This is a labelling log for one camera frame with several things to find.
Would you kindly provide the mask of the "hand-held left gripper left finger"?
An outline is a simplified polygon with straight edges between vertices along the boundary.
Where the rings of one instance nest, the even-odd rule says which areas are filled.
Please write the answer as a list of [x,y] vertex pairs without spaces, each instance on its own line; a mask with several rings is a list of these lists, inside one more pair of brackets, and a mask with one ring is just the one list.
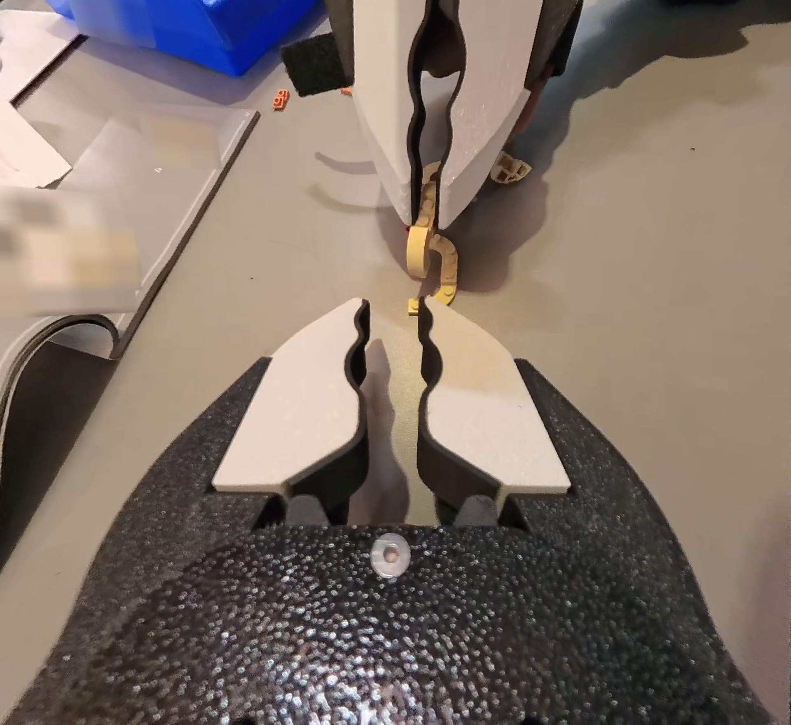
[[369,470],[370,304],[351,298],[272,355],[213,476],[222,493],[349,499]]

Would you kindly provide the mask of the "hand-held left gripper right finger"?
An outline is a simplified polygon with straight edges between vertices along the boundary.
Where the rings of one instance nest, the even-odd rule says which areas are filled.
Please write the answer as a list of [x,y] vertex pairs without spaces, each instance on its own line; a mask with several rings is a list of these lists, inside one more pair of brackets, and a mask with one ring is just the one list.
[[569,475],[510,352],[434,297],[419,305],[419,474],[443,503],[565,495]]

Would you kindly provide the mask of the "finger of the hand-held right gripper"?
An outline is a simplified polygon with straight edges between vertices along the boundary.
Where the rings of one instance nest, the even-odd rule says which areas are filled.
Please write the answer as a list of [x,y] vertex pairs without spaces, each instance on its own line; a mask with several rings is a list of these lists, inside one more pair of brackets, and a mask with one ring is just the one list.
[[413,223],[414,49],[429,0],[353,0],[353,102],[386,195]]
[[529,98],[525,82],[543,1],[452,1],[464,63],[440,166],[440,229],[459,217],[489,177]]

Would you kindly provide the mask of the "grey instruction booklet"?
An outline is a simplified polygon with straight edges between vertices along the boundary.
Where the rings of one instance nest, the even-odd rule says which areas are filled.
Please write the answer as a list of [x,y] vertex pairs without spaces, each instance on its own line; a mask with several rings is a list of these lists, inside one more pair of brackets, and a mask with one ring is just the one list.
[[85,311],[64,316],[3,318],[2,429],[21,375],[49,341],[101,359],[117,360],[131,342],[151,303],[190,240],[236,161],[260,112],[247,108],[165,106],[179,120],[205,121],[218,135],[220,163],[213,169],[175,169],[152,162],[142,132],[109,120],[55,193],[108,198],[131,225],[140,251],[142,283],[134,310],[111,314]]

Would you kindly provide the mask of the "tan quarter-round brick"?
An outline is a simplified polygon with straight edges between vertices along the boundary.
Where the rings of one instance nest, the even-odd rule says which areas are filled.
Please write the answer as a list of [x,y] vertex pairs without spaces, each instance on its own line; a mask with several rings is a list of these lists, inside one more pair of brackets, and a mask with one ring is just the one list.
[[531,170],[525,161],[501,150],[489,171],[489,179],[497,185],[512,185],[522,181]]

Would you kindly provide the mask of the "large tan arch brick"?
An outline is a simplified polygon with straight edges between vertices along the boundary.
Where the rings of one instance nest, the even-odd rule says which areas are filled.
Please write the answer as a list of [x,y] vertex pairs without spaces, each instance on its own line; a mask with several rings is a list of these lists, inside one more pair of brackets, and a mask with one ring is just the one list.
[[444,305],[456,298],[459,275],[459,256],[456,246],[433,228],[412,225],[407,234],[406,263],[410,277],[424,280],[430,268],[430,253],[440,255],[440,284],[433,297]]

